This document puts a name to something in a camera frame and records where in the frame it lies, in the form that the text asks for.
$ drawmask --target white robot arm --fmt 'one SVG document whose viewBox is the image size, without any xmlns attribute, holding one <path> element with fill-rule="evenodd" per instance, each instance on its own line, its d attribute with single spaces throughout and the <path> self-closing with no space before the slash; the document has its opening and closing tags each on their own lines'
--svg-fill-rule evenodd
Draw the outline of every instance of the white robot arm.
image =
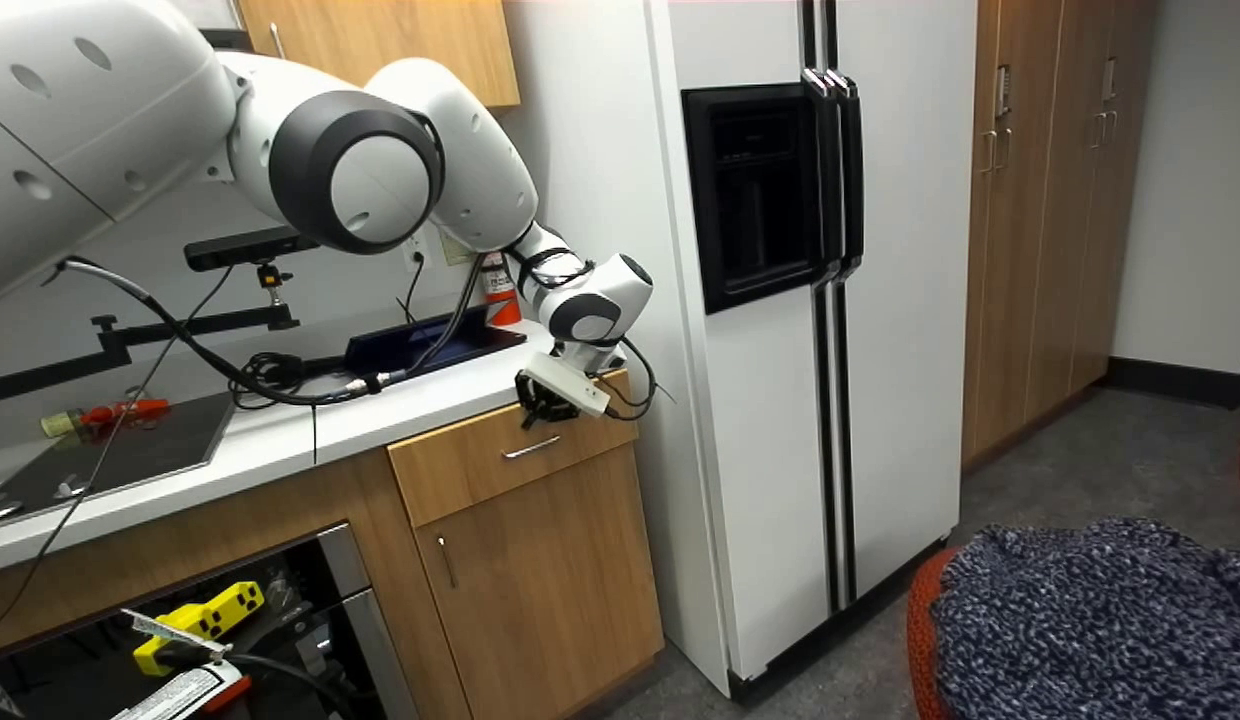
<svg viewBox="0 0 1240 720">
<path fill-rule="evenodd" d="M 589 375 L 654 282 L 630 257 L 589 266 L 537 225 L 522 153 L 448 69 L 395 61 L 354 90 L 213 51 L 159 0 L 0 5 L 0 290 L 192 172 L 339 253 L 389 253 L 425 219 L 469 253 L 507 253 L 530 318 L 561 339 L 532 381 L 605 413 Z"/>
</svg>

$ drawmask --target gray carpet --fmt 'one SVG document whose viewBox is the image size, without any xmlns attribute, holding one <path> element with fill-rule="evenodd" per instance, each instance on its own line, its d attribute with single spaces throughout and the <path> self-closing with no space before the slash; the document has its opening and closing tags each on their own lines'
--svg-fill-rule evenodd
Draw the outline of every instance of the gray carpet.
<svg viewBox="0 0 1240 720">
<path fill-rule="evenodd" d="M 1190 534 L 1202 546 L 1240 548 L 1238 451 L 1240 409 L 1100 387 L 965 479 L 965 525 L 958 539 L 990 525 L 1074 527 L 1142 515 Z M 596 716 L 914 720 L 905 596 L 752 710 L 716 696 L 683 655 L 663 651 L 637 690 L 610 701 Z"/>
</svg>

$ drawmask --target black bracket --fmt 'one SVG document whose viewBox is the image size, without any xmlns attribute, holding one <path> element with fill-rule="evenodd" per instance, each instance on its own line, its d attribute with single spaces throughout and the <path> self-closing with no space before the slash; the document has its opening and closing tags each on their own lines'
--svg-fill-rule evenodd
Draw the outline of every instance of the black bracket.
<svg viewBox="0 0 1240 720">
<path fill-rule="evenodd" d="M 51 383 L 68 383 L 68 381 L 79 381 L 79 375 L 97 375 L 97 373 L 109 373 L 109 369 L 124 369 L 124 366 L 134 366 L 134 346 L 159 346 L 159 339 L 177 337 L 169 325 L 112 328 L 118 318 L 94 318 L 94 325 L 97 325 L 100 354 L 0 375 L 0 401 L 26 395 L 26 392 L 37 392 L 37 387 L 51 387 Z M 290 306 L 269 306 L 269 307 L 198 318 L 198 322 L 187 322 L 180 328 L 187 337 L 208 337 L 208 333 L 259 328 L 259 325 L 269 333 L 285 333 L 285 328 L 295 328 L 302 322 L 293 318 Z"/>
</svg>

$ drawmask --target white refrigerator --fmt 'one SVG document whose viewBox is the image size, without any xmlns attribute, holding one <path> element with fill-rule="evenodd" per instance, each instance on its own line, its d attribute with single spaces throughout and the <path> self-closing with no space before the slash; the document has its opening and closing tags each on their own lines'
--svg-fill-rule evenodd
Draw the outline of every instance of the white refrigerator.
<svg viewBox="0 0 1240 720">
<path fill-rule="evenodd" d="M 697 249 L 683 90 L 798 83 L 806 19 L 866 114 L 841 333 L 807 285 L 707 311 Z M 549 225 L 657 278 L 634 337 L 663 387 L 640 446 L 663 628 L 739 691 L 958 527 L 977 0 L 507 0 L 507 23 Z"/>
</svg>

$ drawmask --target cabinet door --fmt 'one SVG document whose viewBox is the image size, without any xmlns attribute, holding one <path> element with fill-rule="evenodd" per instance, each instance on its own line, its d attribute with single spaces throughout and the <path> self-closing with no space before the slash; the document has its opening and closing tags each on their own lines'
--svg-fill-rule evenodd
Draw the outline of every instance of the cabinet door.
<svg viewBox="0 0 1240 720">
<path fill-rule="evenodd" d="M 1048 415 L 1081 392 L 1076 354 L 1097 325 L 1100 249 L 1109 244 L 1100 172 L 1109 166 L 1103 51 L 1109 0 L 1061 0 L 1051 160 L 1043 172 L 1043 253 L 1032 292 L 1030 415 Z"/>
<path fill-rule="evenodd" d="M 1061 0 L 981 5 L 965 460 L 1030 423 L 1056 23 Z"/>
<path fill-rule="evenodd" d="M 1112 354 L 1155 23 L 1155 0 L 1103 0 L 1097 10 L 1103 10 L 1103 61 L 1091 69 L 1091 83 L 1100 83 L 1091 114 L 1103 134 L 1091 195 L 1097 244 L 1081 257 L 1074 387 L 1097 383 Z"/>
<path fill-rule="evenodd" d="M 365 83 L 402 56 L 448 66 L 485 103 L 515 103 L 499 0 L 235 0 L 255 51 Z"/>
<path fill-rule="evenodd" d="M 416 534 L 473 716 L 574 716 L 659 651 L 634 449 Z"/>
</svg>

